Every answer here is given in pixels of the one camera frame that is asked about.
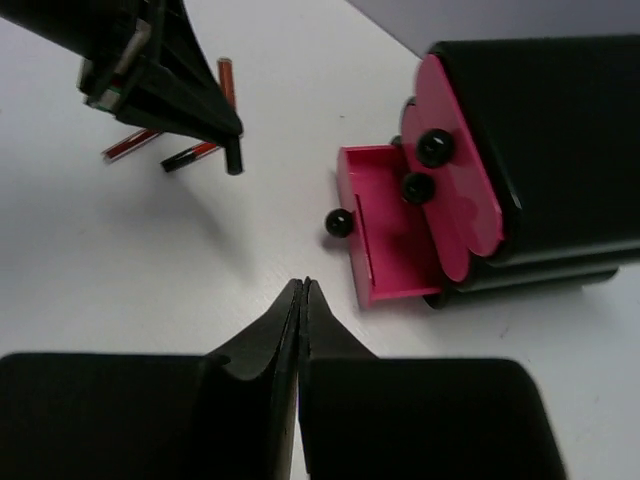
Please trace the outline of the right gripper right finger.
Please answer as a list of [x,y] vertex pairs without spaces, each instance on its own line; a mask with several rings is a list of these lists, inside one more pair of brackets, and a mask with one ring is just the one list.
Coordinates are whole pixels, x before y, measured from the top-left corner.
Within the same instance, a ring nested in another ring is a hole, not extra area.
[[505,358],[380,358],[315,280],[300,310],[299,424],[312,479],[563,479],[529,373]]

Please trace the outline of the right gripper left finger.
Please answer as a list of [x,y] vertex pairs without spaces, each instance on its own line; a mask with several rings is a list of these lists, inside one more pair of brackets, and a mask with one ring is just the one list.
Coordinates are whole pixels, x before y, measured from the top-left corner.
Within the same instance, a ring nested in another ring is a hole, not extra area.
[[5,479],[286,479],[303,284],[205,355],[1,361]]

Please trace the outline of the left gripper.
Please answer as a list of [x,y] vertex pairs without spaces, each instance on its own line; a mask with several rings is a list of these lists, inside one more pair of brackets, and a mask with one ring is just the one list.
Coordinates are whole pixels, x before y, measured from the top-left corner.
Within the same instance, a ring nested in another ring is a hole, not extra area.
[[4,1],[1,16],[79,55],[86,104],[122,123],[201,140],[243,133],[182,1]]

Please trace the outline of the red lip gloss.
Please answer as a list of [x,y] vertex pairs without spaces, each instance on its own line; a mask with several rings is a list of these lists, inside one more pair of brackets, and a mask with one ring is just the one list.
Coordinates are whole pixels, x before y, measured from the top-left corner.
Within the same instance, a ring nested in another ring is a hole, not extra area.
[[217,60],[218,80],[220,88],[233,109],[236,108],[235,84],[233,78],[233,63],[227,57]]

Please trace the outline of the red lip gloss tube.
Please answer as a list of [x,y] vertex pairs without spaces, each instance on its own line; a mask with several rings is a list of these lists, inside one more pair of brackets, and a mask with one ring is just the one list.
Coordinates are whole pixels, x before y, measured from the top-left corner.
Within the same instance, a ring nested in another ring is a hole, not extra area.
[[166,173],[177,171],[216,151],[219,145],[203,142],[191,146],[161,162]]

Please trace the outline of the dark lip gloss vertical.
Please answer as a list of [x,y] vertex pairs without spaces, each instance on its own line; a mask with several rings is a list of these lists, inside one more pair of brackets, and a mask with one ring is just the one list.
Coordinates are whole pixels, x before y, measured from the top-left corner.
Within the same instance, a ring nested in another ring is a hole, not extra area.
[[113,163],[162,134],[162,131],[150,129],[137,130],[133,134],[104,150],[102,152],[102,158],[107,164]]

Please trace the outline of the black pink drawer organizer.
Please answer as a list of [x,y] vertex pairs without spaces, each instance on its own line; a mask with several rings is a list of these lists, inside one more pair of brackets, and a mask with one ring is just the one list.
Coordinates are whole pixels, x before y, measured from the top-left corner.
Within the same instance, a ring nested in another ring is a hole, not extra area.
[[362,307],[607,280],[639,259],[639,38],[436,43],[336,177]]

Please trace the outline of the horizontal lip gloss tube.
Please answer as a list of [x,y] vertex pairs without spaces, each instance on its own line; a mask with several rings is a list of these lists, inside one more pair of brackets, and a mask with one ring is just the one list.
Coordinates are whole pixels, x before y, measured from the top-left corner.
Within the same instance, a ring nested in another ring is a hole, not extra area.
[[243,173],[243,159],[241,153],[240,138],[231,137],[224,144],[226,172],[229,175],[237,176]]

